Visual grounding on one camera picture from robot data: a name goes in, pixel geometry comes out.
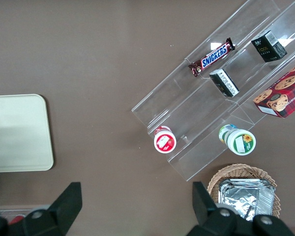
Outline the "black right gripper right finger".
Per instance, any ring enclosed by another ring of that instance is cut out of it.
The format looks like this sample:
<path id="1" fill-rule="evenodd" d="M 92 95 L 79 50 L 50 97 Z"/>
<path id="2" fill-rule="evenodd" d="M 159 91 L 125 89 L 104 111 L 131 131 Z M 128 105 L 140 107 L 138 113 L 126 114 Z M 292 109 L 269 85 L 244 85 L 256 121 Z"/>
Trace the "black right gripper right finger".
<path id="1" fill-rule="evenodd" d="M 217 207 L 202 182 L 192 184 L 192 206 L 198 224 L 189 236 L 253 236 L 252 223 L 232 210 Z"/>

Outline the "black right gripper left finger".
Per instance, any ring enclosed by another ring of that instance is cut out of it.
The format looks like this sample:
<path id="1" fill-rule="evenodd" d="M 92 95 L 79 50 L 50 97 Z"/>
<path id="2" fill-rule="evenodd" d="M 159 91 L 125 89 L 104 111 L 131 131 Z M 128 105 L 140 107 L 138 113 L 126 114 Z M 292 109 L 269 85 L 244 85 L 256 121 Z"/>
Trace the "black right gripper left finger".
<path id="1" fill-rule="evenodd" d="M 31 212 L 23 220 L 26 236 L 64 236 L 82 209 L 80 182 L 72 182 L 47 208 Z"/>

